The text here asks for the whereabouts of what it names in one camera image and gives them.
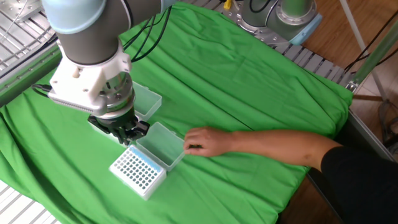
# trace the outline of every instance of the finger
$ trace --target finger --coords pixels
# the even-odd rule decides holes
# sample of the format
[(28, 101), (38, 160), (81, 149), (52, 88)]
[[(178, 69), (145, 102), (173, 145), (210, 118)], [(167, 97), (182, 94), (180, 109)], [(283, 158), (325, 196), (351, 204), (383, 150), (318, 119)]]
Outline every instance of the finger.
[(203, 129), (204, 128), (192, 128), (191, 130), (189, 130), (186, 133), (185, 136), (194, 136), (194, 135), (200, 134)]
[(204, 156), (204, 150), (203, 149), (187, 149), (184, 151), (187, 155), (194, 155), (194, 156)]
[(202, 146), (204, 147), (204, 138), (202, 136), (190, 136), (185, 138), (183, 148), (184, 150), (189, 149), (190, 146)]

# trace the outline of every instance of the transparent container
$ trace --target transparent container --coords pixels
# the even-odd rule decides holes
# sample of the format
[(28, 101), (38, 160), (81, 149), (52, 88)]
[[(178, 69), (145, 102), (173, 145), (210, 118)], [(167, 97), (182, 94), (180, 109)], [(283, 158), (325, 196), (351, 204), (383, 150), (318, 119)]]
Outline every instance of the transparent container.
[(147, 121), (162, 106), (162, 96), (136, 82), (132, 83), (132, 87), (136, 93), (134, 100), (136, 115), (139, 119)]
[(145, 137), (136, 141), (137, 148), (158, 165), (171, 171), (184, 157), (183, 139), (156, 122)]

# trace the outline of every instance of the person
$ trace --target person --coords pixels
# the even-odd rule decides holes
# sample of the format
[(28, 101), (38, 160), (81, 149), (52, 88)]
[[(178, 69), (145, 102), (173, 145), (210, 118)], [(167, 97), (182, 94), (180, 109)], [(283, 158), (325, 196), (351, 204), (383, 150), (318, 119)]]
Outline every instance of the person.
[(398, 223), (398, 164), (305, 131), (235, 131), (193, 128), (186, 154), (246, 152), (287, 164), (313, 167), (326, 177), (345, 213), (345, 223)]

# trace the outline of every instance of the green cloth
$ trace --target green cloth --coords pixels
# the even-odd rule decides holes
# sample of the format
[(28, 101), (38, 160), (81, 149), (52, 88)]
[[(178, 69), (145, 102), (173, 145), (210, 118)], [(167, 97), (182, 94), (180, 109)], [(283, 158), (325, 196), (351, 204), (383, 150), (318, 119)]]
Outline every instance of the green cloth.
[[(138, 29), (123, 34), (123, 42)], [(143, 38), (127, 53), (134, 55)], [(208, 125), (333, 137), (352, 99), (348, 90), (301, 69), (225, 16), (184, 3), (173, 7), (159, 46), (133, 64), (131, 76), (163, 96), (149, 122), (182, 136)], [(274, 223), (308, 171), (251, 154), (185, 156), (144, 201), (108, 170), (124, 148), (94, 131), (87, 113), (32, 90), (0, 113), (0, 179), (63, 224)]]

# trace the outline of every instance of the black sleeve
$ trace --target black sleeve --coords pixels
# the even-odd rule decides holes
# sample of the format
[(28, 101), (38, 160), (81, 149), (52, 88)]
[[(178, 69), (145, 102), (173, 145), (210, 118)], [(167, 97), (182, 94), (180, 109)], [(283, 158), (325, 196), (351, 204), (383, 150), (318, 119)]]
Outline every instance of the black sleeve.
[(346, 223), (398, 223), (398, 164), (336, 147), (321, 169), (345, 212)]

